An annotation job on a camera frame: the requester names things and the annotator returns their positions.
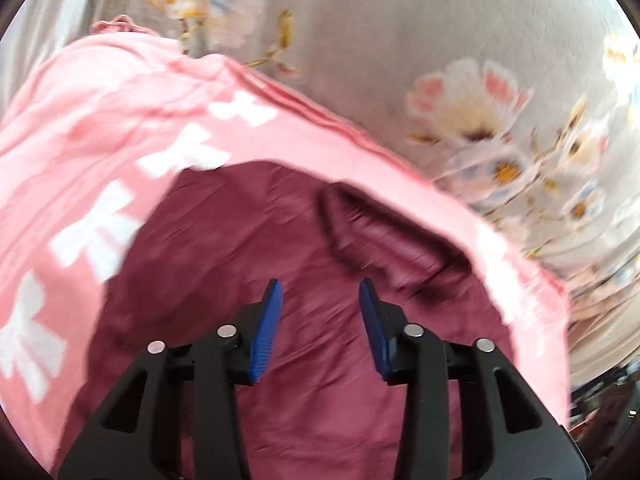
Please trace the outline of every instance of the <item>metal pin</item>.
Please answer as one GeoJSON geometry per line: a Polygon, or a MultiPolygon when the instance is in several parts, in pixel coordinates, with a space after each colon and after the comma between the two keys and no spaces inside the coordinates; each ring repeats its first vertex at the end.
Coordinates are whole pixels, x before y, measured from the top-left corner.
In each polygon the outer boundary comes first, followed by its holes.
{"type": "Polygon", "coordinates": [[[420,325],[417,325],[415,323],[409,323],[408,325],[405,325],[402,331],[409,337],[420,337],[422,334],[424,334],[424,329],[420,325]]]}
{"type": "Polygon", "coordinates": [[[223,325],[218,329],[218,335],[220,337],[233,337],[238,332],[238,329],[233,325],[223,325]]]}
{"type": "Polygon", "coordinates": [[[166,345],[162,341],[152,341],[146,346],[146,351],[150,354],[159,354],[166,345]]]}
{"type": "Polygon", "coordinates": [[[478,341],[476,341],[476,346],[478,347],[478,350],[482,352],[489,353],[495,350],[495,344],[490,339],[478,339],[478,341]]]}

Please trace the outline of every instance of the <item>triangular cutout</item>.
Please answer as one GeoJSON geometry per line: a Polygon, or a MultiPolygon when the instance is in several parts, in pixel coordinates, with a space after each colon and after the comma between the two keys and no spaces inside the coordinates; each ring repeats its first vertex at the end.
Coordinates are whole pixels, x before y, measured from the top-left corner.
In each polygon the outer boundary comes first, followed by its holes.
{"type": "Polygon", "coordinates": [[[535,408],[503,371],[495,371],[498,393],[504,413],[504,423],[511,434],[535,430],[542,425],[542,420],[535,408]]]}
{"type": "Polygon", "coordinates": [[[117,400],[109,415],[104,418],[103,426],[107,430],[122,431],[124,433],[134,433],[136,431],[145,384],[146,372],[138,372],[117,400]]]}

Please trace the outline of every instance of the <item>wrinkled maroon fabric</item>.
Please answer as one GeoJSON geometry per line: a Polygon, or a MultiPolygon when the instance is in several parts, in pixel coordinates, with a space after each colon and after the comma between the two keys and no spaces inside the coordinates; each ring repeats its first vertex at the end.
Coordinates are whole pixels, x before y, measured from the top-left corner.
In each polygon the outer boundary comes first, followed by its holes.
{"type": "Polygon", "coordinates": [[[277,278],[284,305],[270,368],[257,386],[238,388],[252,478],[392,478],[404,386],[386,386],[374,370],[358,307],[367,276],[410,321],[453,342],[490,338],[512,357],[466,256],[363,192],[271,162],[183,171],[108,285],[57,464],[150,341],[191,342],[277,278]]]}

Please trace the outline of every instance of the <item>silver screw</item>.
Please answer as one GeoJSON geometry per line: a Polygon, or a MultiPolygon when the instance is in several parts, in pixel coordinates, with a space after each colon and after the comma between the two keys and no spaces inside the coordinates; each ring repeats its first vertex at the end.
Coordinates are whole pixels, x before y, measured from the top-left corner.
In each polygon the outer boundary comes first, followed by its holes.
{"type": "Polygon", "coordinates": [[[146,346],[146,351],[150,354],[159,354],[165,347],[162,341],[152,341],[146,346]]]}
{"type": "Polygon", "coordinates": [[[233,337],[238,332],[238,329],[233,325],[223,325],[218,329],[218,335],[220,337],[233,337]]]}
{"type": "Polygon", "coordinates": [[[420,325],[415,323],[409,323],[405,325],[402,331],[409,337],[420,337],[424,334],[424,329],[420,325]]]}
{"type": "Polygon", "coordinates": [[[476,341],[476,346],[478,347],[478,350],[481,352],[493,352],[495,350],[495,344],[493,341],[491,341],[490,339],[478,339],[478,341],[476,341]]]}

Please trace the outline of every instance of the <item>white bow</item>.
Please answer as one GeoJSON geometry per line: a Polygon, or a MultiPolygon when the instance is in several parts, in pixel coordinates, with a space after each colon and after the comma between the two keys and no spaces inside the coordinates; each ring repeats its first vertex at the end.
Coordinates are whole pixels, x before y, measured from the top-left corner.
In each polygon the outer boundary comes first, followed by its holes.
{"type": "Polygon", "coordinates": [[[242,117],[252,128],[260,126],[276,117],[276,108],[254,104],[255,97],[248,92],[237,90],[230,103],[212,103],[209,112],[215,117],[228,121],[232,117],[242,117]]]}
{"type": "Polygon", "coordinates": [[[187,124],[175,142],[162,152],[139,158],[136,164],[151,178],[159,178],[169,170],[180,171],[190,166],[204,170],[219,168],[229,160],[230,154],[202,143],[211,134],[196,123],[187,124]]]}
{"type": "Polygon", "coordinates": [[[84,218],[50,240],[49,248],[60,266],[68,267],[86,250],[99,282],[113,276],[130,240],[142,225],[137,219],[118,213],[133,199],[133,193],[121,181],[116,179],[107,184],[84,218]],[[114,243],[104,238],[104,231],[111,235],[114,243]]]}
{"type": "Polygon", "coordinates": [[[60,375],[66,348],[60,336],[33,320],[44,303],[42,286],[29,270],[18,286],[9,321],[0,329],[0,370],[9,378],[15,364],[36,403],[47,394],[49,377],[60,375]]]}

